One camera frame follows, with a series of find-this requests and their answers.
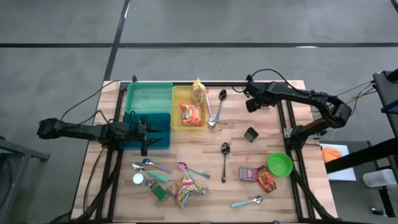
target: green plastic bowl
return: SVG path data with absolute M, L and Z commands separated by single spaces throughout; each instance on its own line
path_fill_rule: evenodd
M 286 154 L 275 152 L 268 158 L 268 168 L 277 177 L 287 177 L 293 170 L 293 162 Z

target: metal spoon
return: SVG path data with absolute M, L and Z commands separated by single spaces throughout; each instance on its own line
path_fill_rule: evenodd
M 180 168 L 180 170 L 190 170 L 190 171 L 192 171 L 192 172 L 194 172 L 196 174 L 201 175 L 204 178 L 210 179 L 210 175 L 201 173 L 201 172 L 193 170 L 191 168 L 188 168 L 188 166 L 184 162 L 178 162 L 177 164 L 178 164 L 178 167 Z
M 223 177 L 221 178 L 222 183 L 225 183 L 226 181 L 226 177 L 225 177 L 225 160 L 226 160 L 226 155 L 230 152 L 231 148 L 229 146 L 229 144 L 223 143 L 223 145 L 221 146 L 221 152 L 224 154 L 224 169 L 223 169 Z
M 206 95 L 206 103 L 207 103 L 207 111 L 209 112 L 209 121 L 207 122 L 210 128 L 214 128 L 216 126 L 216 123 L 214 122 L 213 118 L 211 118 L 211 111 L 210 111 L 210 104 L 209 104 L 209 99 L 207 98 Z
M 223 101 L 226 99 L 226 90 L 221 90 L 218 95 L 218 98 L 220 99 L 221 102 L 220 102 L 220 107 L 218 108 L 218 111 L 217 111 L 217 116 L 216 116 L 216 120 L 215 120 L 216 122 L 218 122 L 218 120 L 220 118 L 221 104 L 223 104 Z
M 166 177 L 164 177 L 164 176 L 162 176 L 160 174 L 157 174 L 154 171 L 145 170 L 144 165 L 142 163 L 140 163 L 140 162 L 133 162 L 132 163 L 132 168 L 135 169 L 135 170 L 138 170 L 139 172 L 145 171 L 148 174 L 158 178 L 159 180 L 161 180 L 161 181 L 163 181 L 165 183 L 167 183 L 169 181 Z
M 249 204 L 251 202 L 260 203 L 260 202 L 262 202 L 262 197 L 261 196 L 256 196 L 253 200 L 250 200 L 250 201 L 232 203 L 231 204 L 231 208 L 236 208 L 236 207 L 239 207 L 239 206 L 242 206 L 242 205 Z
M 168 173 L 172 173 L 172 172 L 173 172 L 170 168 L 168 168 L 168 167 L 166 167 L 166 166 L 154 164 L 153 162 L 150 161 L 149 158 L 143 159 L 143 160 L 142 160 L 142 163 L 145 164 L 145 165 L 152 165 L 152 166 L 155 166 L 155 167 L 157 167 L 157 168 L 159 168 L 159 169 L 162 169 L 162 170 L 164 170 L 164 171 L 166 171 L 166 172 L 168 172 Z

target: wooden table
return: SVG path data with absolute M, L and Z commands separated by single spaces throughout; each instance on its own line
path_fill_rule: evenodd
M 290 82 L 296 88 L 305 89 L 303 81 Z M 168 184 L 178 181 L 183 175 L 183 171 L 178 170 L 176 165 L 178 161 L 184 161 L 189 167 L 210 174 L 211 179 L 209 180 L 192 174 L 198 185 L 206 184 L 209 187 L 210 193 L 204 196 L 193 196 L 184 209 L 180 209 L 171 197 L 160 205 L 148 188 L 132 183 L 132 176 L 136 171 L 131 168 L 131 164 L 142 160 L 143 157 L 140 156 L 140 152 L 124 151 L 114 210 L 114 222 L 297 221 L 292 187 L 288 177 L 275 177 L 277 189 L 269 194 L 257 183 L 239 181 L 238 168 L 240 166 L 259 167 L 266 163 L 268 156 L 273 152 L 285 152 L 278 109 L 276 107 L 261 108 L 255 113 L 248 113 L 244 104 L 247 98 L 242 93 L 236 93 L 229 87 L 226 89 L 228 96 L 223 102 L 220 122 L 215 129 L 206 127 L 204 131 L 173 130 L 170 149 L 150 150 L 148 155 L 154 162 L 174 169 L 172 174 L 159 170 L 170 179 Z M 101 92 L 98 109 L 102 110 L 108 119 L 113 118 L 118 90 L 119 83 L 113 83 Z M 221 88 L 218 87 L 207 88 L 213 117 L 215 117 L 220 104 L 218 99 L 220 90 Z M 309 106 L 293 103 L 293 107 L 297 124 L 307 124 L 312 121 Z M 284 108 L 284 111 L 285 117 L 288 119 L 287 109 Z M 97 116 L 95 124 L 104 124 L 103 118 Z M 247 128 L 251 126 L 259 133 L 259 137 L 253 143 L 250 143 L 243 136 Z M 221 145 L 224 142 L 231 145 L 231 152 L 226 159 L 226 183 L 222 184 L 223 155 L 221 154 Z M 317 143 L 314 140 L 308 140 L 308 142 Z M 87 181 L 100 151 L 100 144 L 93 141 L 89 143 L 73 206 L 72 218 L 78 217 L 82 213 Z M 91 181 L 87 204 L 93 200 L 100 189 L 105 157 L 106 153 L 104 152 Z M 303 157 L 311 191 L 326 210 L 337 217 L 320 148 L 306 145 L 303 148 Z M 104 217 L 108 211 L 109 195 L 110 190 L 105 198 Z M 229 207 L 233 202 L 252 199 L 255 195 L 262 195 L 264 201 L 260 204 L 250 204 L 234 209 Z M 301 191 L 300 200 L 305 217 L 308 217 L 305 199 Z

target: yellow tray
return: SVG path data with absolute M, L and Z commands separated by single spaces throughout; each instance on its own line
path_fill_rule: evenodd
M 180 103 L 192 104 L 192 86 L 174 86 L 173 87 L 173 100 L 172 100 L 172 120 L 171 127 L 178 131 L 202 131 L 206 128 L 207 124 L 207 107 L 206 100 L 201 103 L 201 125 L 182 124 L 181 117 L 182 111 Z

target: gray floor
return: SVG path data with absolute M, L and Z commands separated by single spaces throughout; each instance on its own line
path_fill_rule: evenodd
M 0 43 L 112 42 L 123 2 L 3 0 Z M 389 0 L 133 0 L 121 42 L 398 42 L 397 24 L 398 13 Z M 48 222 L 71 208 L 87 142 L 41 140 L 35 133 L 40 119 L 59 118 L 100 87 L 109 53 L 110 49 L 0 49 L 0 135 L 51 153 L 48 163 L 29 165 L 14 223 Z M 397 68 L 397 58 L 398 48 L 119 49 L 111 80 L 130 80 L 132 74 L 140 80 L 242 80 L 269 67 L 287 79 L 304 80 L 307 88 L 334 94 L 370 80 L 374 72 Z M 272 73 L 256 78 L 278 79 Z M 67 120 L 89 117 L 97 101 L 98 97 L 81 105 Z M 375 144 L 391 138 L 380 107 L 377 95 L 359 100 L 348 125 L 333 139 Z M 341 195 L 353 190 L 344 183 L 333 187 L 339 216 L 370 222 L 364 217 L 380 201 L 372 197 L 350 212 L 350 201 Z

